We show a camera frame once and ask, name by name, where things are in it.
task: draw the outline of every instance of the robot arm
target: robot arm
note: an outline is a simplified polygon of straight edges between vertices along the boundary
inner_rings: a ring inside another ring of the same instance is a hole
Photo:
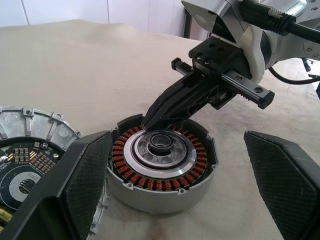
[[[179,58],[172,61],[172,69],[184,77],[149,108],[143,122],[147,131],[174,126],[208,103],[218,110],[237,94],[265,109],[275,96],[258,85],[266,69],[285,59],[319,57],[320,32],[309,27],[317,28],[320,19],[304,15],[312,1],[261,2],[182,1],[212,35],[189,52],[192,65]]]

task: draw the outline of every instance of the beige cloth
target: beige cloth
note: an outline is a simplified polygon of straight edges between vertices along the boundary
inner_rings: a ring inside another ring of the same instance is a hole
[[[109,130],[128,116],[145,114],[181,77],[171,61],[190,62],[188,52],[198,43],[80,20],[1,28],[0,105],[60,112],[84,135]],[[303,79],[301,63],[279,65],[288,78]],[[261,85],[276,93],[265,110],[237,96],[219,111],[205,106],[193,117],[215,138],[220,160],[201,202],[154,216],[113,198],[97,239],[282,239],[259,195],[243,135],[254,130],[297,142],[318,161],[320,102],[310,85],[287,85],[269,72]]]

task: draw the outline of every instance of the circuit board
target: circuit board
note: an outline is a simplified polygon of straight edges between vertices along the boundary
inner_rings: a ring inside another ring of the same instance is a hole
[[[0,209],[14,213],[60,157],[45,141],[17,142],[0,152]]]

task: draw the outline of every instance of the white wall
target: white wall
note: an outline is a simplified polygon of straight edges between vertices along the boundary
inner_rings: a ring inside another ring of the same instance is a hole
[[[83,19],[182,36],[181,0],[0,0],[0,27]]]

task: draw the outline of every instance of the black cable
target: black cable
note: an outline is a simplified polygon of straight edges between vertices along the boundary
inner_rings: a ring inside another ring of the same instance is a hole
[[[309,40],[311,42],[320,44],[320,31],[312,29],[307,26],[303,26],[301,24],[298,24],[296,22],[290,23],[286,30],[288,33],[291,33],[293,35],[296,35],[300,38]]]
[[[275,76],[277,79],[279,79],[280,81],[282,81],[286,84],[304,85],[304,84],[312,84],[312,83],[320,81],[320,76],[314,77],[311,79],[306,79],[306,80],[290,80],[290,79],[287,79],[287,78],[281,76],[279,73],[277,73],[273,67],[270,67],[269,71],[270,71],[270,73],[272,73],[273,76]]]

